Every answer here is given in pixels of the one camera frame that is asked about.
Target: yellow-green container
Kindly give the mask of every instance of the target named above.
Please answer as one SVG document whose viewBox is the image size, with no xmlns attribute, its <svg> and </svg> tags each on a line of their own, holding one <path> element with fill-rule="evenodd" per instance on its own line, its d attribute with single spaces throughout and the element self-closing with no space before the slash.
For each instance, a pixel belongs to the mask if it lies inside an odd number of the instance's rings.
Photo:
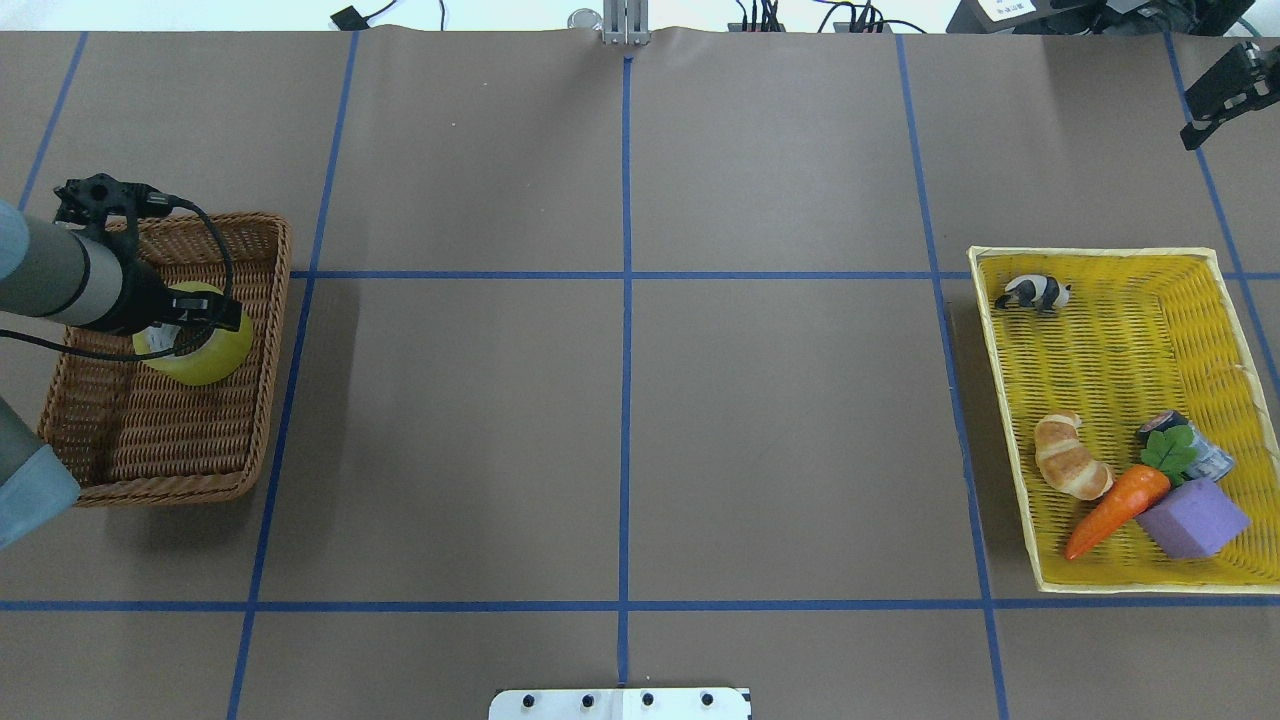
<svg viewBox="0 0 1280 720">
<path fill-rule="evenodd" d="M 1216 254 L 970 247 L 969 264 L 1039 589 L 1280 593 L 1280 448 Z M 1005 284 L 1029 273 L 1069 283 L 1066 307 L 996 310 Z M 1066 538 L 1094 502 L 1053 489 L 1036 466 L 1036 423 L 1057 407 L 1080 414 L 1080 439 L 1116 474 L 1138 461 L 1134 430 L 1180 410 L 1235 456 L 1221 488 L 1249 528 L 1213 557 L 1170 560 L 1129 521 L 1068 562 Z"/>
</svg>

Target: blue tape line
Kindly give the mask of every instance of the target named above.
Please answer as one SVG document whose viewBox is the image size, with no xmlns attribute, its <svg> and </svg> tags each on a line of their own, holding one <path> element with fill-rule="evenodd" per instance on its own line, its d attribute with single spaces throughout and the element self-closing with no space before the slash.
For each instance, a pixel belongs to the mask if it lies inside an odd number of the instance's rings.
<svg viewBox="0 0 1280 720">
<path fill-rule="evenodd" d="M 244 602 L 168 600 L 6 600 L 4 612 L 244 612 Z"/>
<path fill-rule="evenodd" d="M 938 273 L 943 279 L 969 279 L 969 273 Z M 929 270 L 291 270 L 294 279 L 419 281 L 927 281 Z"/>
<path fill-rule="evenodd" d="M 618 684 L 630 675 L 631 600 L 631 63 L 622 59 L 622 411 L 618 468 Z"/>
<path fill-rule="evenodd" d="M 631 63 L 622 59 L 622 269 L 631 272 Z"/>
<path fill-rule="evenodd" d="M 428 281 L 620 281 L 618 272 L 561 270 L 294 270 L 294 278 Z"/>
<path fill-rule="evenodd" d="M 360 33 L 351 33 L 347 49 L 347 69 L 342 79 L 342 96 L 338 100 L 338 118 L 334 122 L 333 141 L 329 145 L 329 165 L 325 169 L 324 190 L 320 196 L 320 211 L 316 217 L 316 234 L 311 243 L 311 261 L 306 291 L 302 295 L 302 310 L 298 314 L 297 332 L 293 338 L 293 357 L 289 361 L 289 379 L 284 391 L 284 407 L 280 414 L 280 429 L 275 439 L 275 455 L 271 460 L 271 478 L 266 487 L 266 506 L 262 510 L 262 524 L 257 536 L 257 551 L 253 556 L 253 575 L 250 580 L 248 607 L 241 628 L 239 652 L 236 657 L 236 674 L 232 676 L 230 698 L 227 703 L 227 719 L 234 720 L 239 712 L 241 689 L 244 687 L 244 669 L 248 666 L 248 648 L 253 639 L 253 619 L 259 592 L 262 587 L 262 568 L 266 564 L 266 547 L 271 536 L 271 518 L 275 512 L 275 496 L 280 483 L 280 468 L 284 464 L 284 446 L 289 434 L 289 419 L 293 415 L 293 398 L 297 393 L 298 369 L 302 365 L 302 348 L 307 338 L 307 322 L 311 315 L 311 299 L 315 293 L 315 272 L 320 264 L 320 250 L 324 246 L 324 231 L 329 215 L 329 197 L 333 193 L 333 178 L 338 170 L 338 150 L 342 146 L 342 129 L 347 118 L 347 101 L 351 97 L 351 78 L 356 69 L 356 51 L 360 47 Z"/>
<path fill-rule="evenodd" d="M 1005 692 L 1004 662 L 1000 657 L 1000 638 L 996 634 L 996 612 L 991 603 L 991 580 L 987 573 L 987 546 L 982 534 L 982 516 L 978 512 L 978 488 L 973 479 L 973 461 L 969 457 L 969 433 L 965 429 L 964 411 L 960 407 L 960 391 L 956 382 L 955 357 L 951 351 L 951 331 L 947 328 L 946 304 L 942 297 L 942 275 L 938 272 L 938 251 L 933 241 L 933 217 L 929 211 L 929 193 L 924 183 L 924 161 L 920 156 L 920 135 L 915 123 L 915 108 L 911 102 L 911 76 L 906 67 L 906 49 L 902 36 L 893 37 L 897 45 L 897 68 L 902 78 L 902 105 L 906 109 L 908 135 L 911 140 L 911 163 L 915 165 L 915 190 L 920 200 L 920 222 L 924 227 L 924 245 L 929 254 L 929 270 L 933 273 L 933 304 L 938 315 L 938 332 L 942 337 L 942 355 L 946 360 L 947 384 L 951 393 L 951 416 L 955 420 L 960 441 L 960 456 L 964 461 L 965 493 L 969 500 L 969 530 L 973 539 L 973 555 L 978 568 L 978 587 L 982 591 L 983 619 L 987 626 L 987 650 L 991 655 L 991 676 L 995 683 L 996 708 L 1001 720 L 1009 717 L 1009 700 Z"/>
<path fill-rule="evenodd" d="M 922 270 L 815 270 L 815 272 L 756 272 L 756 270 L 639 270 L 631 274 L 637 281 L 927 281 L 933 273 Z"/>
<path fill-rule="evenodd" d="M 45 152 L 49 150 L 49 142 L 54 138 L 54 128 L 58 127 L 58 119 L 63 115 L 63 105 L 67 104 L 67 95 L 72 91 L 72 81 L 76 78 L 76 70 L 79 68 L 79 60 L 84 55 L 84 45 L 87 42 L 88 32 L 82 32 L 79 40 L 76 42 L 76 51 L 72 53 L 72 63 L 67 67 L 67 74 L 63 77 L 63 87 L 58 91 L 58 101 L 54 102 L 54 111 L 49 114 L 45 136 L 40 138 L 36 159 L 31 163 L 31 172 L 27 173 L 27 183 L 22 187 L 22 197 L 18 200 L 19 210 L 26 210 L 27 202 L 31 200 L 31 192 L 36 187 L 36 176 L 40 174 L 40 167 L 45 164 Z"/>
<path fill-rule="evenodd" d="M 851 612 L 865 610 L 982 610 L 982 600 L 635 600 L 634 612 Z"/>
<path fill-rule="evenodd" d="M 483 612 L 614 612 L 618 603 L 612 600 L 518 600 L 518 601 L 262 601 L 259 612 L 425 612 L 425 614 L 483 614 Z"/>
<path fill-rule="evenodd" d="M 1165 51 L 1169 54 L 1169 67 L 1174 72 L 1174 86 L 1178 88 L 1178 102 L 1183 106 L 1183 118 L 1192 122 L 1192 110 L 1187 105 L 1187 88 L 1183 85 L 1183 70 L 1178 64 L 1178 53 L 1174 49 L 1174 37 L 1165 31 Z M 1253 291 L 1249 290 L 1248 275 L 1244 273 L 1244 260 L 1235 246 L 1235 237 L 1231 234 L 1231 225 L 1226 222 L 1226 210 L 1222 209 L 1222 200 L 1217 193 L 1217 183 L 1213 182 L 1213 173 L 1210 170 L 1208 159 L 1204 158 L 1202 147 L 1196 149 L 1196 160 L 1199 161 L 1201 176 L 1204 178 L 1204 187 L 1208 190 L 1208 199 L 1213 204 L 1213 214 L 1217 217 L 1219 228 L 1222 231 L 1222 241 L 1226 243 L 1226 252 L 1231 256 L 1231 269 L 1239 273 L 1240 292 L 1244 295 L 1244 307 L 1249 313 L 1249 322 L 1258 336 L 1258 346 L 1262 350 L 1262 360 L 1271 375 L 1271 386 L 1280 392 L 1280 370 L 1276 368 L 1275 356 L 1271 352 L 1271 343 L 1267 341 L 1266 329 L 1262 327 L 1262 315 L 1253 301 Z"/>
<path fill-rule="evenodd" d="M 1080 607 L 1276 607 L 1280 596 L 1061 596 L 1014 598 L 869 598 L 869 600 L 532 600 L 532 601 L 259 601 L 255 614 L 380 612 L 856 612 L 874 610 L 978 611 L 1073 610 Z M 248 602 L 157 600 L 6 600 L 0 612 L 246 612 Z"/>
</svg>

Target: white wall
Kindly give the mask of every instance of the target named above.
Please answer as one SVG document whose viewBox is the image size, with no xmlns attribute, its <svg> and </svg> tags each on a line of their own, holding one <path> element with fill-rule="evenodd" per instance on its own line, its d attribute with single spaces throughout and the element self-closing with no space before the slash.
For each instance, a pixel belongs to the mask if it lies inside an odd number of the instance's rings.
<svg viewBox="0 0 1280 720">
<path fill-rule="evenodd" d="M 0 0 L 0 29 L 326 29 L 329 14 L 348 4 L 372 13 L 388 0 Z M 750 8 L 750 0 L 742 0 Z M 780 0 L 787 29 L 813 32 L 827 5 Z M 600 0 L 445 0 L 448 29 L 557 29 L 579 8 Z M 876 0 L 887 17 L 945 32 L 957 0 Z M 650 0 L 653 28 L 684 26 L 723 31 L 741 10 L 733 0 Z M 1245 15 L 1265 35 L 1280 37 L 1280 0 L 1258 0 Z M 835 18 L 847 19 L 847 10 Z M 399 0 L 376 23 L 436 29 L 436 0 Z"/>
</svg>

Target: croissant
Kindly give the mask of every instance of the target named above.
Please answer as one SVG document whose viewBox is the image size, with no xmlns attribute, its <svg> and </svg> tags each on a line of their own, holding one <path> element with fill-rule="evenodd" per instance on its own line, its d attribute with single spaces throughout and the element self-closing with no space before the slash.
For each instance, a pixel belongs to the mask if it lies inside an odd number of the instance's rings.
<svg viewBox="0 0 1280 720">
<path fill-rule="evenodd" d="M 1080 416 L 1070 410 L 1055 410 L 1036 423 L 1036 465 L 1055 489 L 1096 500 L 1111 489 L 1116 474 L 1080 442 L 1075 432 L 1080 424 Z"/>
</svg>

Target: black and white panda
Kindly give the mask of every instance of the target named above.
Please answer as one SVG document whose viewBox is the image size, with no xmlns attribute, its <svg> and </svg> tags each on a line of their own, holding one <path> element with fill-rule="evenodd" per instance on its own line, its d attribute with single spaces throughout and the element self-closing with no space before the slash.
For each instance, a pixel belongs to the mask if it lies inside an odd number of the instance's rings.
<svg viewBox="0 0 1280 720">
<path fill-rule="evenodd" d="M 1051 275 L 1018 275 L 1005 286 L 1005 295 L 996 299 L 996 307 L 1004 310 L 1014 299 L 1021 307 L 1052 313 L 1071 299 L 1071 286 L 1059 284 L 1057 278 Z"/>
</svg>

